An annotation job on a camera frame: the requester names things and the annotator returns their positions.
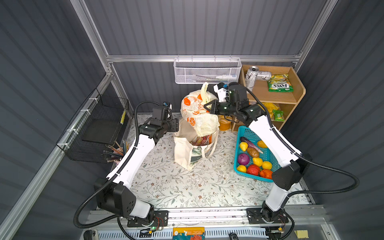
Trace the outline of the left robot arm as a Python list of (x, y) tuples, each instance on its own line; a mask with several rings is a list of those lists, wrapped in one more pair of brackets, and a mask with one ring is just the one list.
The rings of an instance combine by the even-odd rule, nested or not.
[(104, 179), (95, 182), (95, 190), (107, 181), (112, 183), (96, 195), (100, 209), (119, 217), (139, 218), (151, 223), (155, 217), (154, 206), (143, 202), (131, 191), (134, 177), (146, 156), (156, 146), (160, 138), (168, 132), (179, 130), (179, 120), (172, 116), (172, 104), (164, 102), (154, 106), (152, 117), (138, 126), (135, 142), (120, 163)]

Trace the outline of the canvas tote bag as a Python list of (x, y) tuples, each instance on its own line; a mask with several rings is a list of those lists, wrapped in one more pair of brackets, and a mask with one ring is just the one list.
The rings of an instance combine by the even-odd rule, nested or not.
[(179, 131), (174, 133), (175, 162), (190, 171), (198, 161), (206, 161), (213, 156), (216, 150), (219, 128), (212, 135), (212, 143), (207, 146), (193, 146), (191, 142), (198, 136), (194, 128), (186, 120), (179, 121)]

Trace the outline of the purple onion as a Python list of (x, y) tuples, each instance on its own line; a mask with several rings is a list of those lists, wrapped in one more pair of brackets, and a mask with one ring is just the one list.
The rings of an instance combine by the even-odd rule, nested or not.
[(250, 163), (250, 157), (245, 153), (239, 154), (237, 158), (237, 163), (239, 165), (247, 166)]

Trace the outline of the orange candy bag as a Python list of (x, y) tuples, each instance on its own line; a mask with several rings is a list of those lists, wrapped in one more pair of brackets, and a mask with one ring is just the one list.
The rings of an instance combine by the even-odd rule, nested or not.
[(197, 136), (191, 144), (193, 146), (207, 146), (212, 143), (212, 135), (207, 135), (203, 137)]

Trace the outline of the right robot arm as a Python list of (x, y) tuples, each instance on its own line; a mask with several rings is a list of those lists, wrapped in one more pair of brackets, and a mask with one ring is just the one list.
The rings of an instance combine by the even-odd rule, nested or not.
[(301, 160), (302, 153), (272, 124), (267, 107), (261, 101), (250, 104), (248, 88), (239, 83), (219, 83), (214, 86), (214, 92), (218, 99), (206, 103), (204, 108), (213, 115), (236, 117), (267, 145), (278, 161), (280, 168), (272, 174), (273, 187), (260, 213), (266, 223), (273, 223), (285, 214), (289, 194), (303, 177), (307, 163)]

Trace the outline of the yellow plastic grocery bag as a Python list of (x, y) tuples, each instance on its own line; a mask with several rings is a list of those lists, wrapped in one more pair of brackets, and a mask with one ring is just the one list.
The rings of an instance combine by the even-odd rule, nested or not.
[(189, 93), (181, 102), (182, 118), (191, 125), (199, 137), (211, 135), (219, 128), (219, 118), (206, 110), (204, 105), (218, 98), (208, 91), (208, 83), (200, 90)]

